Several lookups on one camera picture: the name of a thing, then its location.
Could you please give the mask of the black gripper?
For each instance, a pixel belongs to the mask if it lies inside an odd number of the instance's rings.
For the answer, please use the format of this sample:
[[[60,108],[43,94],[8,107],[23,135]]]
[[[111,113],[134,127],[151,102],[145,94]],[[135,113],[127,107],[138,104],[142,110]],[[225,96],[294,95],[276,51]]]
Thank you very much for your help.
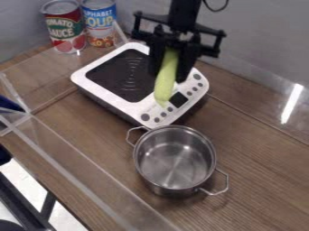
[[[171,0],[167,14],[134,13],[131,36],[150,47],[149,71],[154,77],[162,66],[166,48],[181,51],[178,83],[187,79],[199,56],[218,57],[221,42],[228,35],[222,30],[197,23],[202,5],[211,12],[226,8],[223,5],[217,10],[211,9],[206,0]]]

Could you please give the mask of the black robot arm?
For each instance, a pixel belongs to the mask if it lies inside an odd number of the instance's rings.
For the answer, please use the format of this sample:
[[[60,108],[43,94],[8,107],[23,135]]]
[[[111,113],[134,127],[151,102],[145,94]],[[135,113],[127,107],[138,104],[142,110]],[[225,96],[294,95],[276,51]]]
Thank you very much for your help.
[[[171,49],[179,55],[178,83],[186,81],[201,56],[218,57],[221,42],[228,36],[222,30],[197,23],[201,5],[205,5],[211,12],[228,7],[223,5],[215,10],[206,0],[171,0],[166,15],[146,14],[142,11],[134,13],[131,37],[146,42],[150,48],[150,74],[155,76],[159,73],[166,50]]]

